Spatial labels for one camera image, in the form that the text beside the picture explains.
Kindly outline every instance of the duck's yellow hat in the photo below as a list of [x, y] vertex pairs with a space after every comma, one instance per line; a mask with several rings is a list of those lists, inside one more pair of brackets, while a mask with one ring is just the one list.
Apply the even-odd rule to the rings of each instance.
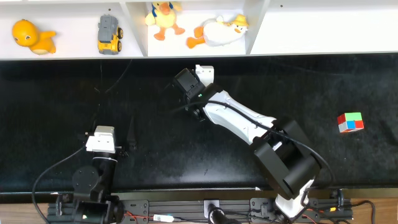
[[232, 24], [236, 24], [238, 26], [249, 26], [248, 22], [246, 22], [246, 16], [239, 14], [236, 16], [236, 19], [231, 22]]

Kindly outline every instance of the toy truck wheel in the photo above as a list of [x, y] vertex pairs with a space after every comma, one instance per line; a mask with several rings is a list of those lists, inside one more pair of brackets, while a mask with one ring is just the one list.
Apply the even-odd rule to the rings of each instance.
[[122, 42], [118, 41], [118, 52], [122, 51]]
[[120, 27], [118, 28], [118, 37], [119, 37], [119, 39], [123, 38], [123, 30]]

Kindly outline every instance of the duck's orange beak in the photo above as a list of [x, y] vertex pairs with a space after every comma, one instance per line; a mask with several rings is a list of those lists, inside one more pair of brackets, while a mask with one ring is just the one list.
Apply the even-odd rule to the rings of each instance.
[[166, 2], [163, 3], [163, 4], [161, 4], [161, 5], [159, 6], [159, 9], [160, 9], [160, 11], [161, 11], [163, 14], [165, 14], [165, 15], [168, 15], [168, 14], [170, 13], [170, 6], [169, 6], [169, 4], [167, 4]]

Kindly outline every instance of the toy truck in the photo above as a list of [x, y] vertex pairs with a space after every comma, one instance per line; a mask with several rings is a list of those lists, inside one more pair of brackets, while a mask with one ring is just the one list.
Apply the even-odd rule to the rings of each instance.
[[101, 54], [116, 55], [122, 50], [123, 30], [114, 16], [103, 15], [98, 24], [98, 50]]

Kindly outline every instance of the white duck plush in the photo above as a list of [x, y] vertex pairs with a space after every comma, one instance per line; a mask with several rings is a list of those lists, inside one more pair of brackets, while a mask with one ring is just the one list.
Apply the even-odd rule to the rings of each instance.
[[209, 19], [204, 22], [203, 26], [195, 28], [196, 38], [189, 37], [187, 46], [192, 49], [196, 45], [204, 43], [210, 47], [230, 44], [242, 38], [248, 31], [248, 27], [246, 17], [241, 14], [231, 23], [224, 22], [222, 16], [217, 17], [217, 19]]

